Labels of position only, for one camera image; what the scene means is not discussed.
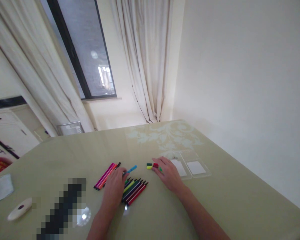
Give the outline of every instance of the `table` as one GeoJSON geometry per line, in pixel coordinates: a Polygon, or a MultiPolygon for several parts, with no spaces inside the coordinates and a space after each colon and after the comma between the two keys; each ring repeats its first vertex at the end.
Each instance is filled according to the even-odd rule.
{"type": "Polygon", "coordinates": [[[32,239],[71,178],[86,178],[82,206],[91,211],[83,226],[70,223],[64,239],[85,239],[104,189],[94,184],[111,162],[138,168],[131,177],[149,181],[124,215],[120,206],[110,239],[196,239],[178,199],[146,163],[164,152],[193,149],[212,175],[185,180],[202,205],[231,239],[297,239],[300,209],[185,121],[111,129],[47,139],[1,174],[10,173],[14,193],[0,201],[0,239],[32,239]],[[32,209],[8,222],[14,207],[28,197],[32,209]]]}

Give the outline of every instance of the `clear plastic tray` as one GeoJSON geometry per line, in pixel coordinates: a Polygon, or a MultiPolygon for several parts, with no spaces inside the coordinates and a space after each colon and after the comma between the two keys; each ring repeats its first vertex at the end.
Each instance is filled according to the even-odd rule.
{"type": "Polygon", "coordinates": [[[182,180],[211,176],[207,166],[193,150],[167,152],[163,156],[177,167],[182,180]]]}
{"type": "Polygon", "coordinates": [[[178,169],[179,175],[182,180],[191,179],[191,173],[184,162],[180,152],[168,152],[163,154],[163,157],[168,158],[178,169]]]}
{"type": "Polygon", "coordinates": [[[195,151],[184,150],[180,155],[194,178],[211,176],[211,172],[195,151]]]}

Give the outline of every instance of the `cabinet drawer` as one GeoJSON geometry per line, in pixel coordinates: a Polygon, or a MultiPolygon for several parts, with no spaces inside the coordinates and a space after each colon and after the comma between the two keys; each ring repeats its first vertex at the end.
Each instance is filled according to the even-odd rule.
{"type": "Polygon", "coordinates": [[[15,122],[17,122],[17,119],[14,117],[13,114],[0,113],[0,124],[15,123],[15,122]]]}

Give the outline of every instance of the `red marker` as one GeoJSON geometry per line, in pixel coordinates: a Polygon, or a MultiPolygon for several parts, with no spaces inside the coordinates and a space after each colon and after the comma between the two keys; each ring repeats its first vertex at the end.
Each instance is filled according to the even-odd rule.
{"type": "Polygon", "coordinates": [[[102,177],[99,179],[99,181],[96,183],[96,185],[94,185],[94,188],[97,189],[97,186],[99,185],[99,183],[104,179],[105,176],[107,176],[107,173],[112,169],[114,163],[111,163],[110,167],[108,168],[108,170],[102,175],[102,177]]]}
{"type": "Polygon", "coordinates": [[[142,193],[142,191],[146,188],[147,184],[148,182],[142,186],[142,188],[136,193],[136,195],[134,195],[134,197],[129,202],[127,202],[128,206],[130,206],[134,202],[134,200],[136,200],[136,198],[140,195],[140,193],[142,193]]]}

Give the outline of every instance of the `white card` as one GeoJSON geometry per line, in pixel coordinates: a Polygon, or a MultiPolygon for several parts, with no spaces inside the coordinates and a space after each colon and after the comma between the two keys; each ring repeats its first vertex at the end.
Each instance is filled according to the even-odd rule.
{"type": "Polygon", "coordinates": [[[9,196],[13,192],[11,175],[6,174],[0,177],[0,200],[9,196]]]}
{"type": "Polygon", "coordinates": [[[172,159],[171,162],[173,163],[173,165],[176,166],[177,170],[178,170],[178,173],[180,175],[180,177],[183,177],[183,176],[186,176],[187,173],[186,171],[184,170],[183,166],[182,166],[182,163],[179,162],[178,160],[176,159],[172,159]]]}
{"type": "Polygon", "coordinates": [[[198,161],[188,162],[187,165],[193,175],[206,172],[206,170],[204,170],[204,168],[198,161]]]}

